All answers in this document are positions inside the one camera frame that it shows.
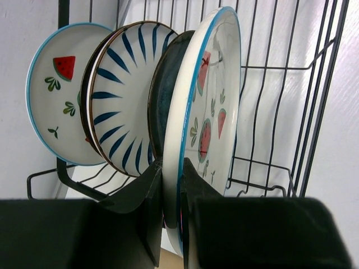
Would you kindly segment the dark blue glazed plate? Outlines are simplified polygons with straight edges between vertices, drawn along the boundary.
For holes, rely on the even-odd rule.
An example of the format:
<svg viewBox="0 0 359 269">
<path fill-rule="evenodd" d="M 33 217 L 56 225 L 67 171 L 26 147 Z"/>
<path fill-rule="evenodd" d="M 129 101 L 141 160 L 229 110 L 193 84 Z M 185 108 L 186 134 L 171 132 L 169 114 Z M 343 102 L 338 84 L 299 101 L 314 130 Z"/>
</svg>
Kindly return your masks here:
<svg viewBox="0 0 359 269">
<path fill-rule="evenodd" d="M 163 156 L 165 130 L 178 71 L 193 30 L 175 37 L 161 56 L 150 84 L 147 120 L 150 145 L 155 158 Z"/>
</svg>

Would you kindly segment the white plate blue stripes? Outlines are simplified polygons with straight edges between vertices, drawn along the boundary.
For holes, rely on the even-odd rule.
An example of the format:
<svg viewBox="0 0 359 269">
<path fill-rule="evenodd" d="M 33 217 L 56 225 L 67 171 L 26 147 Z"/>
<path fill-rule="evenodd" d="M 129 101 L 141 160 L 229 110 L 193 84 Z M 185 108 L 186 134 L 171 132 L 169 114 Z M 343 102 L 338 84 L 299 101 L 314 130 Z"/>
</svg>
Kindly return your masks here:
<svg viewBox="0 0 359 269">
<path fill-rule="evenodd" d="M 131 177 L 152 163 L 147 102 L 157 64 L 177 33 L 140 21 L 109 34 L 96 48 L 82 80 L 86 133 L 104 160 Z"/>
</svg>

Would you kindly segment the large watermelon plate blue rim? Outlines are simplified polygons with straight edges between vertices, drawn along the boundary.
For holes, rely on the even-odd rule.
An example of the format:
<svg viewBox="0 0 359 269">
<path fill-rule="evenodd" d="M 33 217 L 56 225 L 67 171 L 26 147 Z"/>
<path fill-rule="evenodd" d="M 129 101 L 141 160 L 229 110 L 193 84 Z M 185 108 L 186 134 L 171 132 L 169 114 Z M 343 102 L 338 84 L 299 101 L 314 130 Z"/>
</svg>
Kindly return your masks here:
<svg viewBox="0 0 359 269">
<path fill-rule="evenodd" d="M 165 228 L 183 255 L 180 184 L 184 160 L 225 192 L 234 152 L 241 88 L 241 31 L 230 6 L 211 11 L 186 49 L 169 108 L 162 176 Z"/>
</svg>

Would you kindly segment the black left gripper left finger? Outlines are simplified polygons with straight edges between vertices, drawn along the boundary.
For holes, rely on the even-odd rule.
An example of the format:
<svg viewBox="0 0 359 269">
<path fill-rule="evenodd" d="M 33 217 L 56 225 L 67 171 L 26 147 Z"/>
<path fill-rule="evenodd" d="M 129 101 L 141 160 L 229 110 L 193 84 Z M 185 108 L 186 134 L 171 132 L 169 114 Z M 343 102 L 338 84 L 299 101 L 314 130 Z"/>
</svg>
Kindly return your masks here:
<svg viewBox="0 0 359 269">
<path fill-rule="evenodd" d="M 106 199 L 1 201 L 2 268 L 154 268 L 160 162 Z"/>
</svg>

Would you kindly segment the small watermelon plate blue rim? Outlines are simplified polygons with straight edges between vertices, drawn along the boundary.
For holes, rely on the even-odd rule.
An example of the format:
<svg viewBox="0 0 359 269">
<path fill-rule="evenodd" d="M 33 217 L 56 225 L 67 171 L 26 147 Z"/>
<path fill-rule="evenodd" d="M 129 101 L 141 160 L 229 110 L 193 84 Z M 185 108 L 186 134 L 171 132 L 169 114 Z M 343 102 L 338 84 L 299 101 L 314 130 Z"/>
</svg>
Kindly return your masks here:
<svg viewBox="0 0 359 269">
<path fill-rule="evenodd" d="M 26 107 L 31 125 L 43 145 L 70 164 L 104 163 L 82 127 L 80 90 L 90 57 L 111 32 L 90 22 L 67 25 L 42 43 L 27 72 Z"/>
</svg>

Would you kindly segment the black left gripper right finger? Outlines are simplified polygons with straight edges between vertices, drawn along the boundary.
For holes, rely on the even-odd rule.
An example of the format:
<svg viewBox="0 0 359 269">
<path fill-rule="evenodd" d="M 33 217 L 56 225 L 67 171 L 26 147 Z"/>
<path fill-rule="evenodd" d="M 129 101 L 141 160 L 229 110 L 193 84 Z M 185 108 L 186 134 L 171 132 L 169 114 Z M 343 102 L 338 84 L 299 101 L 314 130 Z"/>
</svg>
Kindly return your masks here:
<svg viewBox="0 0 359 269">
<path fill-rule="evenodd" d="M 181 209 L 185 268 L 352 268 L 319 200 L 224 197 L 186 159 Z"/>
</svg>

